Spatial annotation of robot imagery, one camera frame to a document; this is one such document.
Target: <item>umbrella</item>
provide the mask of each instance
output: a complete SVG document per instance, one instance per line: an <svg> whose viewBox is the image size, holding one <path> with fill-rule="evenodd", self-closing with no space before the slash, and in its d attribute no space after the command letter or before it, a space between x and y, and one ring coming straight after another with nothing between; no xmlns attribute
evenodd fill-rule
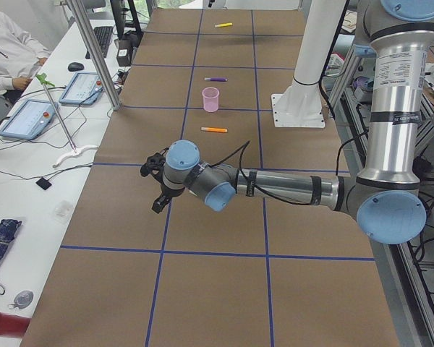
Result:
<svg viewBox="0 0 434 347"><path fill-rule="evenodd" d="M0 222L0 261L7 252L8 246L14 240L14 234L21 226L21 221L2 219Z"/></svg>

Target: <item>red object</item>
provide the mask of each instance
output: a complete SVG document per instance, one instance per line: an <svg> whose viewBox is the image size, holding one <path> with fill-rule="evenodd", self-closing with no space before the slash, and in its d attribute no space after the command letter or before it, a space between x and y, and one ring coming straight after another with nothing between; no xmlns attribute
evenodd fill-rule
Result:
<svg viewBox="0 0 434 347"><path fill-rule="evenodd" d="M29 326L30 318L0 312L0 336L21 338Z"/></svg>

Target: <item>orange marker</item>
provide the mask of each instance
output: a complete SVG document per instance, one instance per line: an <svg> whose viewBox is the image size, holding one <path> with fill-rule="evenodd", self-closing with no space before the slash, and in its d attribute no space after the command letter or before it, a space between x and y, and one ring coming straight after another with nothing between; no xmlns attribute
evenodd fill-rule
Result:
<svg viewBox="0 0 434 347"><path fill-rule="evenodd" d="M229 132L228 129L224 128L207 128L207 127L201 127L201 130L204 132Z"/></svg>

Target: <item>computer monitor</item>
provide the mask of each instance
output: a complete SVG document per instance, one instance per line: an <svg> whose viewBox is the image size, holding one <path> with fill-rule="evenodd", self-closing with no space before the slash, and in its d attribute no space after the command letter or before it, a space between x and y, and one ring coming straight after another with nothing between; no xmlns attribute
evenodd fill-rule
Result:
<svg viewBox="0 0 434 347"><path fill-rule="evenodd" d="M122 40L125 28L124 0L110 0L114 22L116 23L117 38Z"/></svg>
<svg viewBox="0 0 434 347"><path fill-rule="evenodd" d="M129 4L128 9L126 9L124 6L125 5L124 0L110 0L110 2L111 2L111 9L113 12L114 21L116 23L117 38L119 40L129 40L134 47L138 47L143 37L143 32L140 28L140 22L138 20L137 10L135 8L134 0L127 0ZM130 11L130 14L132 16L132 20L135 28L134 35L132 35L131 32L124 33L125 22L126 22L125 20L126 11Z"/></svg>

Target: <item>black cable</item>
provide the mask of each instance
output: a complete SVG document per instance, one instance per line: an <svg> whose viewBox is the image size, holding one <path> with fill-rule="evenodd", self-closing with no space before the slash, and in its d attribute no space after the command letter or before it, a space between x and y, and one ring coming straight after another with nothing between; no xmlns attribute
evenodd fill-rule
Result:
<svg viewBox="0 0 434 347"><path fill-rule="evenodd" d="M431 214L431 212L432 212L432 210L433 210L433 208L434 208L434 201L433 201L433 203L431 203L431 205L428 205L427 204L427 202L429 202L429 201L431 201L431 200L434 200L434 196L432 196L431 194L428 194L428 193L426 193L426 192L419 192L419 194L423 194L423 195L425 195L425 196L427 196L427 197L429 197L430 199L429 200L427 200L427 201L423 201L422 199L422 201L427 205L427 210L426 210L426 215L427 215L427 217L429 217L430 216L430 214ZM430 224L426 224L426 226L428 226L428 227L430 227L430 228L434 228L434 226L432 226L432 225L430 225ZM420 245L418 245L417 247L416 247L416 249L413 251L414 252L414 261L415 262L421 262L423 259L424 259L424 257L425 257L425 245L428 243L428 242L432 242L432 241L434 241L434 237L432 237L432 238L429 238L429 239L424 239L424 230L423 231L421 231L421 233L420 233Z"/></svg>
<svg viewBox="0 0 434 347"><path fill-rule="evenodd" d="M358 103L357 106L355 106L355 111L357 111L357 113L359 114L359 120L360 120L360 124L362 125L363 131L367 132L367 134L365 134L367 140L368 140L368 129L365 126L365 121L363 120L363 115L362 112L360 112L360 107L362 106L361 103Z"/></svg>
<svg viewBox="0 0 434 347"><path fill-rule="evenodd" d="M241 153L239 154L239 172L241 172L241 175L244 177L244 179L246 180L246 183L249 184L249 178L244 174L243 170L242 170L242 159L243 159L243 155L244 155L244 151L246 150L247 146L249 145L250 141L247 141L246 143L243 144L242 149L241 149ZM294 202L294 201L290 201L290 200L286 200L282 197L279 197L277 195L274 195L268 191L266 191L264 188L259 187L256 183L254 183L254 188L256 188L257 190L259 190L260 192L262 192L263 194L274 198L275 200L279 200L282 202L285 202L286 204L290 204L290 205L300 205L300 206L310 206L310 204L305 203L305 202Z"/></svg>
<svg viewBox="0 0 434 347"><path fill-rule="evenodd" d="M343 74L346 73L346 70L344 70L343 72L340 72L338 74L324 74L323 77L327 77L327 78L338 78L340 76L342 76Z"/></svg>
<svg viewBox="0 0 434 347"><path fill-rule="evenodd" d="M342 23L343 23L344 18L346 16L347 8L349 7L349 2L350 2L349 0L346 0L346 3L344 4L344 8L342 9L341 17L338 21L338 25L336 26L336 32L334 33L333 41L331 42L330 49L328 51L328 55L326 56L326 60L325 60L325 63L323 65L323 70L321 72L320 80L318 81L318 87L320 88L320 94L325 99L326 104L328 105L328 108L330 109L331 116L333 117L333 119L336 119L336 115L334 113L333 107L331 107L331 103L329 101L329 96L326 94L325 90L323 89L322 81L323 81L323 78L325 77L324 76L325 71L328 68L328 63L330 61L331 54L333 53L334 45L336 44L336 41L338 40L339 33L341 32Z"/></svg>
<svg viewBox="0 0 434 347"><path fill-rule="evenodd" d="M144 15L142 12L136 11L140 16L143 16L144 18L150 19L149 16Z"/></svg>
<svg viewBox="0 0 434 347"><path fill-rule="evenodd" d="M215 164L209 165L209 166L210 166L211 168L213 168L213 167L215 167L215 166L217 166L217 165L223 164L226 160L228 160L228 159L230 159L231 157L233 157L235 154L237 154L240 150L242 150L245 146L248 146L248 145L249 145L249 141L247 141L243 146L241 146L241 147L237 148L236 150L234 150L231 154L227 155L224 159L218 161L218 162L215 163Z"/></svg>
<svg viewBox="0 0 434 347"><path fill-rule="evenodd" d="M42 178L42 177L45 178L47 176L52 175L51 177L48 178L48 180L50 180L53 177L55 177L56 175L62 174L65 171L74 170L76 168L91 167L92 165L93 165L93 162L92 163L87 163L87 164L80 164L80 165L76 165L76 166L73 166L73 167L70 167L70 168L62 168L62 169L59 169L59 170L51 172L51 173L46 173L44 175L33 176L33 177L23 177L23 176L20 176L20 175L14 174L14 173L10 173L10 172L6 172L6 171L2 171L2 170L0 170L0 174L4 174L4 175L7 175L7 176L11 176L11 177L16 177L18 179L22 179L23 181L30 181L30 180L39 179L39 178Z"/></svg>
<svg viewBox="0 0 434 347"><path fill-rule="evenodd" d="M53 90L53 89L66 89L66 86L63 86L63 87L50 87L50 88L48 88L48 90ZM16 99L16 101L18 101L18 100L20 100L20 99L22 99L22 98L24 98L26 96L29 96L29 95L32 95L32 94L36 94L36 93L41 93L41 92L45 92L45 90L44 89L34 90L33 92L28 92L28 93L22 94L18 99Z"/></svg>
<svg viewBox="0 0 434 347"><path fill-rule="evenodd" d="M344 146L347 145L348 143L350 143L350 142L352 142L352 141L355 141L355 140L359 139L361 136L363 136L363 135L365 135L365 134L367 134L367 133L368 133L368 131L365 130L363 133L358 134L357 136L354 136L354 137L351 138L351 139L348 139L347 141L345 141L345 142L341 145L341 147L339 147L339 149L338 149L338 155L336 156L336 176L338 176L338 173L339 173L339 158L341 157L341 150L342 150L342 149L344 148Z"/></svg>
<svg viewBox="0 0 434 347"><path fill-rule="evenodd" d="M103 91L103 88L101 88L100 90L96 90L96 91L93 92L91 95L89 95L86 99L80 101L80 103L77 104L77 107L76 107L74 110L72 110L72 111L71 111L67 116L65 116L65 117L63 118L63 121L65 121L65 120L68 119L68 118L69 118L69 117L70 117L70 116L71 116L75 111L80 111L80 113L81 113L82 116L84 117L84 121L82 122L81 125L78 126L78 128L77 128L76 130L74 130L74 132L71 134L71 137L74 136L75 134L77 134L77 133L79 132L79 130L82 128L82 126L83 126L84 124L87 123L87 117L86 117L85 114L82 112L82 109L80 108L80 106L81 106L81 105L82 105L86 100L88 100L89 98L91 98L92 96L94 96L96 93L101 93L102 91ZM53 124L53 125L50 126L50 127L46 127L46 128L45 128L45 129L40 133L39 136L41 136L41 135L47 133L48 131L50 131L51 129L53 129L54 127L56 127L56 126L58 126L58 125L59 125L59 123L56 123L56 124ZM7 149L9 149L9 148L16 147L16 146L21 145L21 144L26 143L26 142L30 142L30 143L43 143L43 144L49 145L50 147L53 147L53 148L56 148L56 149L64 148L64 147L66 147L66 146L69 144L69 141L67 141L67 142L64 143L64 145L62 145L62 146L55 146L55 145L52 145L51 143L46 142L46 141L21 140L21 139L14 140L14 141L3 141L2 138L0 138L0 141L3 142L3 143L15 143L15 142L18 142L17 144L15 144L15 145L13 145L13 146L0 148L0 150L7 150Z"/></svg>

